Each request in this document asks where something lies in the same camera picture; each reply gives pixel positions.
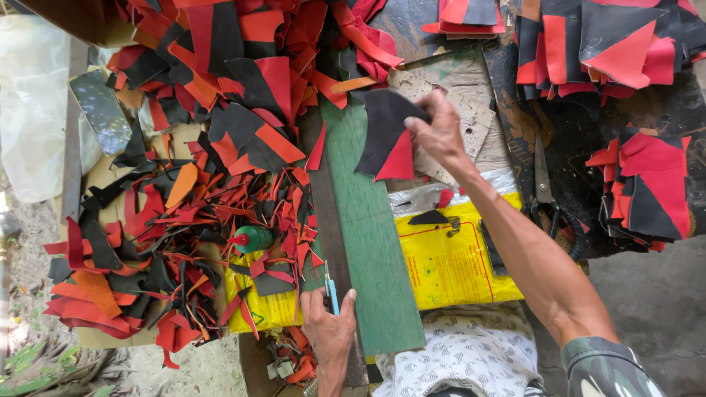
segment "concrete floor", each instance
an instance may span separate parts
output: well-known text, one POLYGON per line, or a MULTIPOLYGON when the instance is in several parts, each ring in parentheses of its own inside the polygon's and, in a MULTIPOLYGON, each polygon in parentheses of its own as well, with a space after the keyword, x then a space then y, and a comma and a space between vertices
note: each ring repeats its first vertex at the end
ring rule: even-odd
MULTIPOLYGON (((706 396, 706 236, 662 253, 590 261, 590 279, 621 341, 666 395, 706 396)), ((559 348, 525 307, 534 328, 545 387, 566 395, 559 348)))

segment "hand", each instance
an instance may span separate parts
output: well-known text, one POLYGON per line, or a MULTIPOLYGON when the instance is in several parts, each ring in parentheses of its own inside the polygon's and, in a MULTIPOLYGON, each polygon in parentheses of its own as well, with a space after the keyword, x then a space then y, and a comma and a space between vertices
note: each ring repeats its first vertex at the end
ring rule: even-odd
POLYGON ((304 312, 301 330, 318 359, 316 377, 319 379, 319 396, 337 396, 343 387, 348 354, 356 330, 356 290, 351 289, 343 298, 338 316, 326 311, 323 304, 325 297, 325 287, 301 294, 301 310, 304 312))
POLYGON ((416 117, 406 118, 405 126, 414 134, 415 140, 447 170, 459 161, 467 160, 461 139, 461 118, 443 90, 432 90, 417 104, 431 116, 431 126, 416 117))

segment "camouflage shirt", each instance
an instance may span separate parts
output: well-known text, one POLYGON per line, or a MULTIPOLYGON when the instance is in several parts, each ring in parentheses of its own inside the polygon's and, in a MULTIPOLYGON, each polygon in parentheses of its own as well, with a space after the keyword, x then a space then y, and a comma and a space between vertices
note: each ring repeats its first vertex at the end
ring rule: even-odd
POLYGON ((629 347, 599 336, 569 341, 561 349, 561 363, 569 396, 664 396, 629 347))

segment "glue bottle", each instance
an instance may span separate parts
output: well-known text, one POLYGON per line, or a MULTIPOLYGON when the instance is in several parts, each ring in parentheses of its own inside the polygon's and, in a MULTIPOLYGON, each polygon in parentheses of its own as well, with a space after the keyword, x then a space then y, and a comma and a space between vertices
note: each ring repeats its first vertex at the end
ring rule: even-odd
POLYGON ((233 238, 229 241, 235 245, 235 249, 242 254, 247 254, 270 248, 275 238, 266 227, 243 226, 235 231, 233 238))

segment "red bottle cap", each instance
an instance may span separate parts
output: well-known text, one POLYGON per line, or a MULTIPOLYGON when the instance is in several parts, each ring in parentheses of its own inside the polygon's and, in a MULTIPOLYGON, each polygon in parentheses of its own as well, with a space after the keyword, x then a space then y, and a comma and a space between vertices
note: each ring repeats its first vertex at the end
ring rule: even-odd
POLYGON ((233 237, 233 243, 237 245, 238 247, 245 247, 250 243, 250 236, 246 235, 245 233, 241 233, 239 235, 236 235, 233 237))

